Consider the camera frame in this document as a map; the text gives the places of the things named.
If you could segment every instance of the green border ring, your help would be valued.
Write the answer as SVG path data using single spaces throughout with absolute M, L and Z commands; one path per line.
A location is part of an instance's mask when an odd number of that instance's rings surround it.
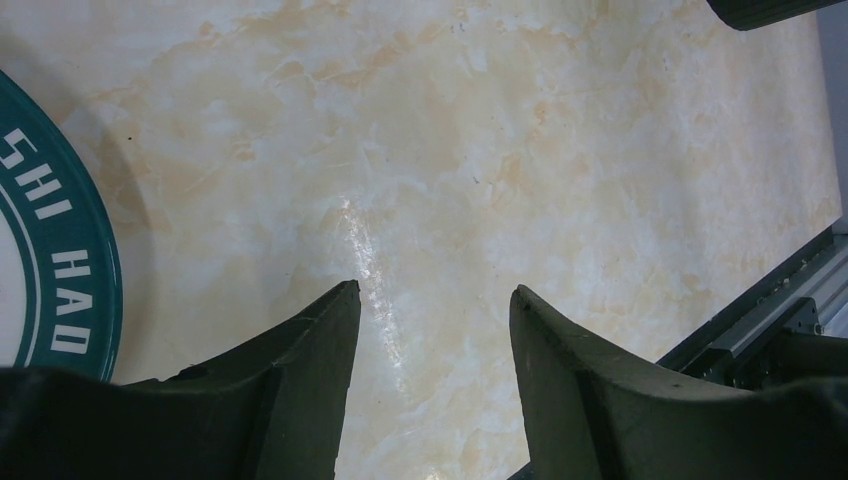
M 122 314 L 117 243 L 94 182 L 0 72 L 0 364 L 109 380 Z

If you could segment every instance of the beige marble pattern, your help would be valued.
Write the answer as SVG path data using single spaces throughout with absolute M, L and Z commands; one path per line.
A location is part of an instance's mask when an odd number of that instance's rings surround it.
M 840 215 L 815 19 L 702 0 L 2 0 L 0 67 L 104 198 L 115 380 L 342 279 L 342 479 L 527 461 L 519 282 L 655 360 Z

